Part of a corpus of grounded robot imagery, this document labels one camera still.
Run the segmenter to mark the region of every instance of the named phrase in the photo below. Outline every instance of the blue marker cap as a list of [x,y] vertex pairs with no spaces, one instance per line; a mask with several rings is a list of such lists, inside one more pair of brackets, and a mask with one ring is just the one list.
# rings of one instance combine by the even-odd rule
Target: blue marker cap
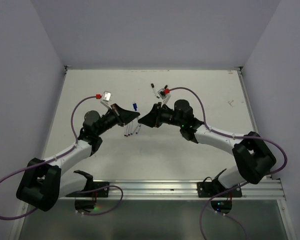
[[132,106],[133,106],[134,110],[137,111],[138,107],[137,107],[137,104],[135,102],[132,103]]

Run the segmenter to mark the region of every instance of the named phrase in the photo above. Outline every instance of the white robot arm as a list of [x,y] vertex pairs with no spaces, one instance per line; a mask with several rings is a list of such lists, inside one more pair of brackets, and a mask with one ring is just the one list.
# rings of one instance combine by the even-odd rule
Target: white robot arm
[[78,191],[94,190],[93,176],[83,171],[74,171],[71,176],[62,177],[78,162],[93,155],[102,144],[100,135],[115,125],[125,126],[140,113],[122,109],[117,104],[108,105],[110,92],[105,92],[101,103],[108,110],[100,116],[97,111],[91,110],[84,116],[83,127],[75,143],[57,155],[43,160],[34,158],[28,167],[43,162],[38,167],[32,167],[24,172],[16,197],[34,207],[48,211],[57,202],[58,198]]
[[[174,103],[174,109],[169,108],[166,105],[170,98],[168,89],[161,89],[159,95],[165,104],[162,105],[161,102],[154,104],[150,113],[138,120],[140,124],[151,128],[158,128],[163,123],[178,126],[186,140],[197,144],[207,144],[234,156],[236,165],[221,171],[211,182],[206,182],[206,193],[215,195],[245,181],[257,184],[276,163],[275,157],[262,140],[240,140],[226,137],[240,136],[241,134],[207,128],[204,122],[194,117],[193,109],[186,100],[177,100]],[[135,111],[124,110],[116,104],[109,106],[107,103],[110,93],[105,93],[104,97],[107,99],[101,100],[101,103],[108,108],[107,113],[100,117],[96,111],[87,112],[78,141],[74,145],[55,156],[44,160],[34,158],[29,162],[28,166],[44,161],[49,161],[49,164],[24,172],[16,193],[18,199],[38,209],[48,211],[58,198],[96,188],[93,176],[88,173],[78,170],[68,177],[62,177],[62,175],[99,149],[102,143],[101,134],[115,125],[124,126],[140,115]],[[250,132],[247,136],[259,135]]]
[[246,181],[258,184],[275,165],[276,158],[264,141],[258,138],[259,135],[256,132],[251,131],[243,135],[208,127],[194,117],[193,109],[188,101],[177,100],[174,108],[171,109],[166,105],[170,98],[169,89],[163,88],[158,94],[163,99],[163,104],[161,102],[154,104],[152,110],[138,120],[140,124],[151,128],[159,128],[163,123],[178,126],[181,135],[186,140],[196,144],[207,144],[234,156],[236,165],[224,169],[211,182],[206,183],[208,187],[205,192],[211,196]]

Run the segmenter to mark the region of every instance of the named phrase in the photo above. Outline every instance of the cable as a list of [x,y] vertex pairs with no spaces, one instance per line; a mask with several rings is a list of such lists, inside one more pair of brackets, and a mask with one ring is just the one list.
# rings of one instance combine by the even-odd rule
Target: cable
[[206,188],[205,188],[205,182],[208,180],[208,179],[211,179],[211,181],[212,181],[212,178],[210,177],[210,176],[207,176],[205,179],[203,179],[203,181],[202,181],[202,183],[203,183],[203,185],[202,185],[202,188],[203,188],[203,190],[205,191],[205,192],[207,192],[207,190],[206,190]]
[[[207,206],[209,205],[209,203],[210,203],[213,199],[215,199],[215,198],[217,198],[217,197],[220,197],[220,196],[222,196],[222,195],[224,195],[224,194],[227,194],[227,193],[229,193],[229,192],[232,192],[233,190],[235,190],[235,189],[237,189],[237,188],[241,188],[241,187],[243,187],[244,185],[247,185],[247,184],[248,184],[248,182],[246,181],[246,182],[244,182],[244,183],[242,183],[242,184],[233,186],[233,187],[231,187],[231,188],[229,188],[229,189],[227,189],[227,190],[225,190],[225,191],[223,191],[223,192],[220,192],[220,193],[218,193],[218,194],[212,196],[211,198],[209,198],[208,201],[206,201],[206,203],[203,205],[203,207],[202,207],[202,209],[201,209],[201,211],[200,211],[200,219],[199,219],[200,231],[201,231],[201,234],[202,234],[202,236],[203,236],[203,238],[204,238],[205,240],[207,240],[207,236],[206,236],[206,234],[205,234],[205,232],[204,232],[204,229],[203,229],[203,227],[202,227],[202,216],[203,216],[203,214],[204,214],[205,209],[206,209]],[[242,229],[243,229],[243,231],[244,231],[245,239],[246,239],[246,240],[249,239],[247,230],[246,230],[246,228],[243,226],[243,224],[242,224],[240,221],[238,221],[236,218],[234,218],[234,217],[231,216],[231,215],[228,215],[228,214],[227,214],[227,215],[225,215],[225,216],[227,216],[228,218],[230,218],[230,219],[234,220],[235,222],[237,222],[237,223],[242,227]]]
[[109,212],[111,212],[112,210],[116,209],[121,201],[122,201],[122,198],[124,197],[124,191],[122,190],[121,187],[119,186],[116,186],[116,185],[109,185],[109,186],[103,186],[103,187],[100,187],[100,188],[97,188],[97,189],[93,189],[93,190],[89,190],[89,191],[78,191],[77,193],[81,193],[81,194],[90,194],[90,193],[95,193],[97,191],[100,191],[100,190],[103,190],[103,189],[107,189],[107,188],[116,188],[116,189],[119,189],[120,192],[121,192],[121,197],[120,197],[120,200],[116,203],[116,205],[114,205],[112,208],[106,210],[106,211],[103,211],[103,212],[98,212],[98,213],[90,213],[90,212],[84,212],[83,214],[84,215],[88,215],[88,216],[99,216],[99,215],[103,215],[103,214],[107,214]]
[[[86,97],[86,98],[82,99],[82,100],[74,107],[74,109],[73,109],[73,111],[72,111],[71,119],[70,119],[70,124],[71,124],[71,130],[72,130],[72,133],[73,133],[74,138],[75,138],[75,144],[78,143],[78,136],[77,136],[77,134],[76,134],[76,131],[75,131],[75,128],[74,128],[74,123],[73,123],[75,111],[77,110],[77,108],[79,107],[79,105],[80,105],[81,103],[83,103],[84,101],[86,101],[86,100],[88,100],[88,99],[94,99],[95,97],[96,97],[96,96],[89,96],[89,97]],[[16,174],[19,174],[19,173],[21,173],[21,172],[24,172],[24,171],[27,171],[27,170],[30,170],[30,169],[35,169],[35,168],[40,167],[40,166],[45,165],[45,164],[52,163],[52,162],[55,161],[56,159],[62,158],[62,157],[64,157],[64,156],[66,156],[67,154],[71,153],[75,148],[76,148],[75,145],[73,145],[68,151],[66,151],[66,152],[64,152],[64,153],[62,153],[62,154],[60,154],[60,155],[57,155],[55,158],[46,160],[46,161],[44,161],[44,162],[41,162],[41,163],[38,163],[38,164],[35,164],[35,165],[32,165],[32,166],[24,167],[24,168],[21,168],[21,169],[19,169],[19,170],[16,170],[16,171],[14,171],[14,172],[12,172],[12,173],[10,173],[10,174],[4,176],[3,178],[1,178],[1,179],[0,179],[0,184],[1,184],[4,180],[6,180],[6,179],[8,179],[8,178],[10,178],[10,177],[12,177],[12,176],[14,176],[14,175],[16,175]],[[22,215],[19,215],[19,216],[12,216],[12,217],[1,216],[1,215],[0,215],[0,220],[10,221],[10,220],[21,219],[21,218],[23,218],[23,217],[26,217],[26,216],[32,214],[32,213],[33,213],[34,211],[36,211],[36,210],[37,210],[37,208],[34,208],[34,209],[32,209],[31,211],[28,211],[28,212],[26,212],[26,213],[24,213],[24,214],[22,214]]]
[[[202,101],[200,100],[199,96],[198,96],[194,91],[192,91],[191,89],[189,89],[189,88],[187,88],[187,87],[180,86],[180,87],[174,87],[174,88],[171,88],[171,89],[170,89],[170,92],[171,92],[171,91],[174,91],[174,90],[187,90],[187,91],[191,92],[191,93],[196,97],[196,99],[199,101],[199,104],[200,104],[200,106],[201,106],[201,110],[202,110],[202,114],[203,114],[203,124],[205,125],[205,127],[206,127],[207,129],[210,129],[213,133],[218,134],[218,135],[221,135],[221,136],[224,136],[224,137],[226,137],[226,138],[233,138],[232,135],[225,134],[225,133],[223,133],[223,132],[219,132],[219,131],[214,130],[214,129],[212,129],[212,128],[210,128],[210,127],[208,126],[207,120],[206,120],[206,113],[205,113],[204,105],[203,105]],[[277,143],[275,143],[274,141],[269,140],[269,139],[266,139],[266,138],[263,138],[263,137],[260,137],[260,136],[234,136],[234,138],[235,138],[235,139],[254,139],[254,140],[262,140],[262,141],[268,142],[268,143],[270,143],[270,144],[276,146],[276,147],[281,151],[281,153],[282,153],[282,155],[283,155],[283,164],[282,164],[282,166],[279,167],[277,170],[274,170],[274,171],[269,172],[269,174],[275,174],[275,173],[281,171],[282,169],[284,169],[284,168],[286,167],[286,165],[287,165],[287,163],[288,163],[288,156],[287,156],[286,152],[284,151],[284,149],[283,149],[280,145],[278,145]],[[242,184],[239,184],[239,186],[234,186],[234,187],[232,187],[232,188],[227,189],[227,190],[224,191],[224,192],[221,192],[221,193],[219,193],[219,194],[217,194],[217,195],[215,195],[215,196],[212,196],[212,197],[206,202],[206,204],[203,206],[203,208],[202,208],[202,210],[201,210],[201,212],[200,212],[200,231],[201,231],[202,236],[203,236],[203,238],[204,238],[205,240],[207,239],[207,237],[206,237],[206,235],[205,235],[205,233],[204,233],[204,230],[203,230],[203,228],[202,228],[202,215],[203,215],[203,213],[204,213],[206,207],[208,206],[208,204],[209,204],[214,198],[217,198],[217,197],[219,197],[219,196],[221,196],[221,195],[223,195],[223,194],[226,194],[226,193],[228,193],[228,192],[231,192],[232,190],[234,190],[234,189],[236,189],[236,188],[238,188],[238,187],[242,187],[242,186],[244,186],[244,185],[246,185],[246,184],[248,184],[248,182],[244,182],[244,183],[242,183]],[[245,234],[245,238],[247,239],[248,235],[247,235],[246,229],[243,227],[243,225],[242,225],[240,222],[238,222],[238,221],[236,221],[236,222],[243,228],[244,234]]]

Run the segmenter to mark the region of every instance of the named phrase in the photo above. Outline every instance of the black mount bracket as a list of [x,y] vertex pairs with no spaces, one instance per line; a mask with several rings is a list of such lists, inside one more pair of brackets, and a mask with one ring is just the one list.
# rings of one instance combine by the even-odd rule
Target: black mount bracket
[[74,201],[74,208],[75,210],[83,210],[85,212],[90,213],[92,209],[94,209],[96,204],[95,200],[75,200]]
[[[213,192],[213,191],[209,190],[209,189],[212,188],[212,186],[213,186],[212,181],[209,181],[209,182],[199,181],[199,182],[197,182],[196,183],[196,190],[198,192],[198,197],[199,198],[211,198],[212,196],[218,194],[218,192]],[[238,187],[237,189],[235,189],[235,190],[233,190],[229,193],[221,195],[220,198],[227,198],[229,196],[229,194],[232,194],[232,198],[241,198],[242,197],[241,188]]]
[[[84,171],[76,170],[76,171],[74,171],[74,173],[80,174],[86,178],[86,184],[82,191],[99,189],[102,187],[109,186],[109,184],[110,184],[108,181],[94,181],[94,177],[91,174],[86,173]],[[68,198],[91,198],[91,197],[95,198],[97,196],[98,198],[107,198],[108,195],[109,195],[109,188],[107,187],[103,190],[93,192],[93,193],[73,192],[73,193],[66,195],[66,197],[68,197]]]
[[[27,167],[44,162],[34,158]],[[50,210],[59,198],[61,168],[44,164],[26,170],[16,191],[16,198],[44,212]]]
[[[226,190],[224,186],[219,182],[219,176],[227,169],[222,170],[215,178],[211,181],[206,181],[207,179],[211,179],[211,177],[206,177],[203,181],[199,181],[196,183],[196,190],[198,192],[199,198],[211,198],[212,196],[222,193]],[[221,195],[221,198],[226,198],[232,194],[232,198],[241,198],[242,192],[241,188],[238,186],[235,190],[228,192],[226,194]]]

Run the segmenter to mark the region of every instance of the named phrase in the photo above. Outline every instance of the purple cable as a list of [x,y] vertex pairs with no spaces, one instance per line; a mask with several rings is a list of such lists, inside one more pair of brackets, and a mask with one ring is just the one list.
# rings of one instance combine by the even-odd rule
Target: purple cable
[[[205,127],[206,127],[207,129],[210,129],[209,126],[208,126],[208,124],[207,124],[205,108],[204,108],[204,105],[203,105],[201,99],[199,98],[199,96],[198,96],[194,91],[192,91],[191,89],[189,89],[189,88],[187,88],[187,87],[183,87],[183,86],[174,87],[174,88],[171,88],[171,89],[170,89],[170,91],[174,91],[174,90],[187,90],[187,91],[191,92],[191,93],[196,97],[196,99],[199,101],[199,104],[200,104],[200,106],[201,106],[201,110],[202,110],[202,114],[203,114],[203,124],[205,125]],[[215,133],[215,134],[218,134],[218,135],[221,135],[221,136],[226,137],[226,138],[233,138],[232,135],[225,134],[225,133],[223,133],[223,132],[220,132],[220,131],[217,131],[217,130],[214,130],[214,129],[211,129],[211,132],[213,132],[213,133]],[[270,144],[276,146],[276,147],[281,151],[281,153],[282,153],[282,155],[283,155],[283,164],[282,164],[282,166],[279,167],[277,170],[274,170],[274,171],[269,172],[269,174],[275,174],[275,173],[281,171],[282,169],[284,169],[284,168],[286,167],[286,165],[287,165],[287,163],[288,163],[288,156],[287,156],[286,152],[284,151],[284,149],[283,149],[280,145],[278,145],[277,143],[275,143],[274,141],[269,140],[269,139],[266,139],[266,138],[263,138],[263,137],[260,137],[260,136],[235,136],[234,138],[235,138],[235,139],[254,139],[254,140],[265,141],[265,142],[268,142],[268,143],[270,143]],[[240,184],[239,187],[242,187],[242,186],[244,186],[244,185],[246,185],[246,184],[248,184],[248,182],[244,182],[244,183]],[[224,191],[224,192],[221,192],[221,193],[219,193],[219,194],[217,194],[217,195],[215,195],[215,196],[212,196],[212,197],[206,202],[206,204],[203,206],[203,208],[202,208],[202,210],[201,210],[201,212],[200,212],[200,220],[199,220],[199,221],[200,221],[200,231],[201,231],[202,236],[203,236],[203,238],[204,238],[205,240],[207,240],[207,237],[206,237],[206,235],[205,235],[205,233],[204,233],[204,230],[203,230],[203,228],[202,228],[202,216],[203,216],[203,213],[204,213],[206,207],[208,206],[208,204],[209,204],[214,198],[217,198],[217,197],[219,197],[219,196],[221,196],[221,195],[223,195],[223,194],[226,194],[226,193],[228,193],[228,192],[230,192],[230,191],[236,189],[237,187],[238,187],[238,186],[229,188],[229,189],[227,189],[227,190]],[[227,217],[229,217],[229,218],[233,219],[234,221],[236,221],[236,222],[243,228],[243,231],[244,231],[244,234],[245,234],[245,238],[248,239],[248,234],[247,234],[247,231],[246,231],[246,229],[244,228],[244,226],[243,226],[239,221],[237,221],[234,217],[232,217],[232,216],[230,216],[230,215],[227,215]]]
[[78,191],[77,193],[90,194],[90,193],[95,193],[97,191],[100,191],[100,190],[103,190],[103,189],[107,189],[107,188],[116,188],[116,189],[120,190],[121,197],[120,197],[120,200],[116,203],[116,205],[114,205],[112,208],[110,208],[110,209],[108,209],[106,211],[103,211],[103,212],[98,212],[98,213],[84,212],[83,213],[84,215],[99,216],[99,215],[107,214],[107,213],[111,212],[112,210],[116,209],[120,205],[120,203],[122,201],[122,198],[124,197],[124,191],[122,190],[121,187],[116,186],[116,185],[103,186],[103,187],[100,187],[100,188],[97,188],[97,189],[93,189],[93,190],[89,190],[89,191]]
[[[77,108],[79,107],[79,105],[81,103],[83,103],[84,101],[88,100],[88,99],[94,99],[96,96],[89,96],[89,97],[86,97],[84,99],[82,99],[73,109],[72,111],[72,114],[71,114],[71,130],[73,132],[73,135],[75,137],[75,143],[77,144],[78,143],[78,136],[76,134],[76,131],[75,131],[75,128],[74,128],[74,123],[73,123],[73,120],[74,120],[74,115],[75,115],[75,111],[77,110]],[[35,165],[32,165],[32,166],[27,166],[27,167],[24,167],[24,168],[21,168],[19,170],[16,170],[6,176],[4,176],[3,178],[0,179],[0,183],[2,183],[4,180],[18,174],[18,173],[21,173],[21,172],[24,172],[24,171],[27,171],[27,170],[30,170],[30,169],[35,169],[37,167],[40,167],[42,165],[45,165],[45,164],[49,164],[49,163],[52,163],[53,161],[55,161],[56,159],[59,159],[59,158],[63,158],[64,156],[66,156],[67,154],[71,153],[73,150],[75,149],[75,146],[73,146],[72,148],[70,148],[68,151],[60,154],[60,155],[57,155],[55,158],[52,158],[52,159],[49,159],[49,160],[46,160],[44,162],[41,162],[41,163],[38,163],[38,164],[35,164]],[[10,220],[17,220],[17,219],[21,219],[23,217],[26,217],[30,214],[32,214],[34,211],[36,211],[37,208],[34,208],[32,209],[31,211],[28,211],[22,215],[19,215],[19,216],[12,216],[12,217],[8,217],[8,216],[1,216],[0,215],[0,220],[6,220],[6,221],[10,221]]]
[[[201,209],[201,211],[200,211],[200,219],[199,219],[200,231],[201,231],[201,234],[202,234],[202,236],[203,236],[203,238],[204,238],[205,240],[207,240],[207,236],[206,236],[206,234],[205,234],[205,232],[204,232],[204,229],[203,229],[203,227],[202,227],[202,216],[203,216],[203,214],[204,214],[205,209],[206,209],[207,206],[209,205],[209,203],[210,203],[214,198],[220,197],[220,196],[222,196],[222,195],[224,195],[224,194],[227,194],[227,193],[229,193],[229,192],[231,192],[231,191],[233,191],[233,190],[235,190],[235,189],[237,189],[237,188],[241,188],[241,187],[243,187],[244,185],[247,185],[247,184],[248,184],[248,182],[246,181],[246,182],[244,182],[244,183],[242,183],[242,184],[239,184],[238,186],[233,186],[233,187],[231,187],[231,188],[229,188],[229,189],[227,189],[227,190],[225,190],[225,191],[223,191],[223,192],[220,192],[220,193],[218,193],[218,194],[216,194],[216,195],[210,197],[209,200],[206,201],[206,203],[203,205],[203,207],[202,207],[202,209]],[[233,221],[237,222],[237,223],[240,225],[240,227],[243,229],[243,231],[244,231],[245,239],[246,239],[246,240],[249,239],[247,230],[245,229],[245,227],[243,226],[243,224],[242,224],[241,222],[239,222],[236,218],[234,218],[233,216],[230,216],[230,215],[228,215],[228,214],[226,214],[225,216],[228,217],[228,218],[230,218],[230,219],[232,219]]]

